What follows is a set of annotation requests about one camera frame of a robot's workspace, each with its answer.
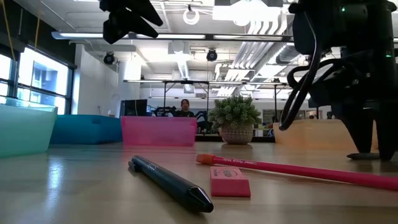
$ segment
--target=potted plant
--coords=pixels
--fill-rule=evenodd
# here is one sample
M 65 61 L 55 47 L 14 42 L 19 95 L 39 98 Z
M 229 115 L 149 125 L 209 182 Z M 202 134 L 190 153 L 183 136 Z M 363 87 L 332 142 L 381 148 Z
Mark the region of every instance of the potted plant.
M 213 129 L 221 128 L 221 137 L 228 144 L 247 144 L 253 138 L 253 125 L 261 123 L 260 115 L 252 98 L 232 96 L 215 100 L 209 121 L 213 122 Z

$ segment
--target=pink plastic container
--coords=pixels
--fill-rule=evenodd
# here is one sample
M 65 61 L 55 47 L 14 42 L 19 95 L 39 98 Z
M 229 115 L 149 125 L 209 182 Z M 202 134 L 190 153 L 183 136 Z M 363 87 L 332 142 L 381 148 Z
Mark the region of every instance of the pink plastic container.
M 129 146 L 193 146 L 196 118 L 122 116 L 123 143 Z

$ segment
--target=pink eraser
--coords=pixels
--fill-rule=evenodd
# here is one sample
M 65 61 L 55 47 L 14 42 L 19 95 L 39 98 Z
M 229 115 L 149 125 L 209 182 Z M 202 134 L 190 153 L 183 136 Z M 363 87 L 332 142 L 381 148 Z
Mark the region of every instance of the pink eraser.
M 249 180 L 237 167 L 210 167 L 211 196 L 250 197 Z

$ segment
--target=window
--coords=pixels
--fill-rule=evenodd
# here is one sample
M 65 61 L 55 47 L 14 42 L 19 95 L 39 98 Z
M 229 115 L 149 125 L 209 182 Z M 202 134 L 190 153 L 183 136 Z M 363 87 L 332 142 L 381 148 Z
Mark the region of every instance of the window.
M 11 58 L 0 55 L 0 78 L 10 79 Z
M 65 114 L 65 98 L 47 95 L 45 93 L 39 93 L 23 88 L 18 88 L 17 97 L 18 99 L 25 101 L 56 106 L 58 107 L 58 114 Z
M 53 105 L 58 114 L 65 113 L 69 68 L 32 49 L 21 54 L 17 97 L 22 100 Z
M 8 92 L 8 85 L 4 83 L 0 83 L 0 95 L 1 96 L 7 96 Z

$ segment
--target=blue bin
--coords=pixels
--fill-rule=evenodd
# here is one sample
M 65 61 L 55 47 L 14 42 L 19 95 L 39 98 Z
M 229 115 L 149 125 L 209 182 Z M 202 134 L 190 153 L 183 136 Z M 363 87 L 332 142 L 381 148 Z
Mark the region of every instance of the blue bin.
M 49 148 L 57 107 L 0 96 L 0 157 Z
M 119 118 L 99 115 L 58 115 L 51 144 L 104 144 L 121 142 Z

